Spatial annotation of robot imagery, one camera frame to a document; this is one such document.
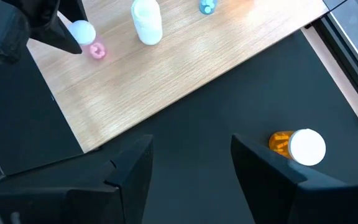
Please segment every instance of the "wood grain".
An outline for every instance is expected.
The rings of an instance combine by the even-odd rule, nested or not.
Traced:
[[[150,47],[135,32],[132,1],[83,3],[109,50],[102,62],[28,47],[84,152],[327,12],[322,0],[222,0],[206,16],[198,0],[158,0],[164,35]]]

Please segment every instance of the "white plastic bottle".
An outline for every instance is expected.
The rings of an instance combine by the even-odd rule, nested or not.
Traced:
[[[139,39],[146,45],[155,45],[162,38],[160,6],[156,0],[135,0],[132,18]]]

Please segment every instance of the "bottle cap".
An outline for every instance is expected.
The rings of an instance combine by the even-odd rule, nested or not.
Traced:
[[[316,131],[301,129],[291,135],[288,151],[293,160],[305,166],[313,166],[323,160],[326,143]]]
[[[160,15],[160,7],[156,1],[143,0],[134,4],[134,15],[138,20],[146,21]]]
[[[80,45],[92,44],[96,38],[96,31],[88,21],[75,21],[68,26],[68,31]]]

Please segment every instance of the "pink object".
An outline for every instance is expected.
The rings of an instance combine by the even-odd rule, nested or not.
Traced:
[[[106,54],[106,47],[96,30],[88,21],[75,21],[68,30],[81,46],[84,54],[96,60],[103,59]]]
[[[100,42],[94,42],[89,46],[89,52],[95,59],[102,59],[106,56],[106,48]]]

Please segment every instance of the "amber prescription bottle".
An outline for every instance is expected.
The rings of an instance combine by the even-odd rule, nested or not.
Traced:
[[[271,150],[306,166],[321,162],[326,153],[326,144],[319,133],[311,129],[279,131],[269,140]]]

